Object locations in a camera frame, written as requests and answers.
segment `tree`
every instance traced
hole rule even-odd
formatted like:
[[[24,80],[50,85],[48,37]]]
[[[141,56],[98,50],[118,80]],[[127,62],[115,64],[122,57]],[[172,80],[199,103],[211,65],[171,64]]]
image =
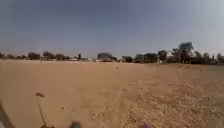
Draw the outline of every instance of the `tree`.
[[[187,61],[191,61],[192,53],[191,50],[193,50],[194,47],[192,45],[192,42],[183,42],[179,45],[179,55],[180,55],[180,61],[186,63]]]
[[[4,54],[0,52],[0,58],[3,58],[3,57],[4,57]]]
[[[82,59],[82,54],[79,54],[78,55],[78,60],[81,60]]]
[[[137,54],[135,56],[134,62],[135,63],[144,63],[145,62],[145,56],[143,54]]]
[[[179,62],[180,63],[180,50],[178,48],[174,48],[172,50],[172,54],[173,54],[173,57],[169,57],[168,58],[168,61],[169,62]]]
[[[26,59],[26,55],[22,55],[21,58],[22,58],[22,59]]]
[[[144,62],[145,63],[155,63],[157,62],[158,55],[156,53],[146,53],[144,55]]]
[[[43,56],[47,59],[47,60],[51,60],[55,58],[55,55],[53,53],[50,53],[48,51],[44,51]]]
[[[158,52],[159,59],[162,61],[167,60],[167,51],[162,50]]]
[[[224,63],[224,56],[222,56],[221,53],[217,54],[217,60],[219,63],[223,64]]]
[[[122,59],[126,63],[132,63],[133,62],[133,59],[132,59],[131,56],[122,56]]]
[[[203,64],[202,54],[198,51],[194,51],[195,56],[191,58],[192,64]]]
[[[7,58],[7,59],[15,59],[16,57],[15,57],[14,55],[12,55],[12,54],[8,54],[8,55],[6,56],[6,58]]]
[[[35,53],[35,52],[29,52],[27,57],[30,60],[39,60],[40,59],[40,54]]]
[[[203,62],[204,64],[209,64],[209,61],[210,61],[210,56],[208,53],[204,53],[203,54]]]
[[[65,57],[65,60],[69,60],[69,59],[70,59],[70,56],[66,56],[66,57]]]
[[[56,54],[55,57],[56,57],[56,60],[65,60],[65,55],[61,53]]]
[[[22,56],[17,56],[16,59],[21,60]]]

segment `dry ground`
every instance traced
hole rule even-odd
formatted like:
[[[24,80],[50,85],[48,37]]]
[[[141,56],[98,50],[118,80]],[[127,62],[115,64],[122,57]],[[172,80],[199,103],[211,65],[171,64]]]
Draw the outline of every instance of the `dry ground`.
[[[17,128],[215,128],[224,117],[224,67],[0,60],[0,99]]]

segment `distant building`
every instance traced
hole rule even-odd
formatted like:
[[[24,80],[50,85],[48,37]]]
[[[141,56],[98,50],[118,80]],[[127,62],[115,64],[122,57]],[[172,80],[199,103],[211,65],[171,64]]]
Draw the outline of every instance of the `distant building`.
[[[114,57],[110,53],[99,53],[97,58],[103,62],[111,62]]]

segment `blue sky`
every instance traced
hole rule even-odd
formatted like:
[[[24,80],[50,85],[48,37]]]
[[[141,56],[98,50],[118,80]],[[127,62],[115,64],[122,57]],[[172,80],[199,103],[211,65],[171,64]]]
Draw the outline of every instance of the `blue sky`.
[[[134,56],[192,41],[201,52],[223,52],[223,6],[223,0],[1,0],[0,51]]]

